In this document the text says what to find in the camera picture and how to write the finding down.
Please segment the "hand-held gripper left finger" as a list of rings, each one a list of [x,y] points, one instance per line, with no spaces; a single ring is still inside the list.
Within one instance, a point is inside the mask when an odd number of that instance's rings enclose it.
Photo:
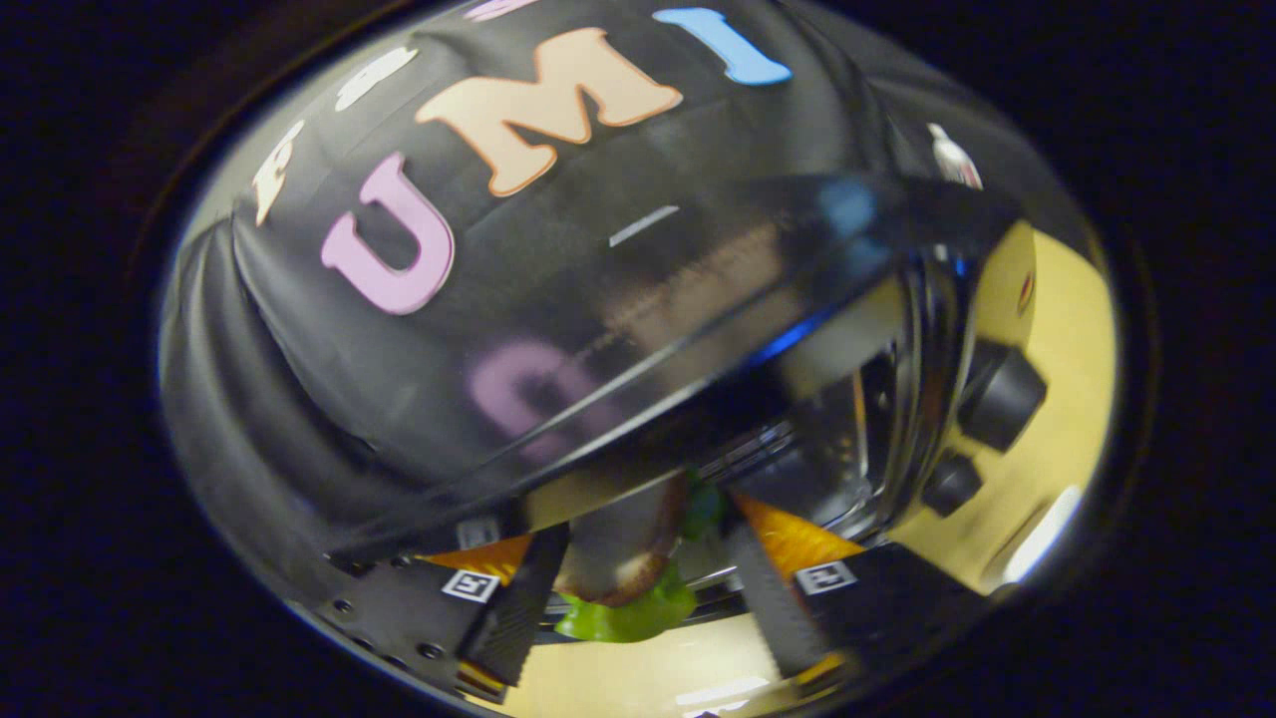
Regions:
[[[315,601],[320,635],[427,699],[501,699],[519,684],[570,543],[561,522],[516,538],[513,575],[429,560],[472,546],[438,527],[336,548],[346,580]]]

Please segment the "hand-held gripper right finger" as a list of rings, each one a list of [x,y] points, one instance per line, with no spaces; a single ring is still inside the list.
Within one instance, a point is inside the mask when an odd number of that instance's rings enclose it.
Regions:
[[[726,550],[776,667],[803,686],[880,686],[988,612],[986,596],[906,545],[866,548],[744,494],[730,496]]]

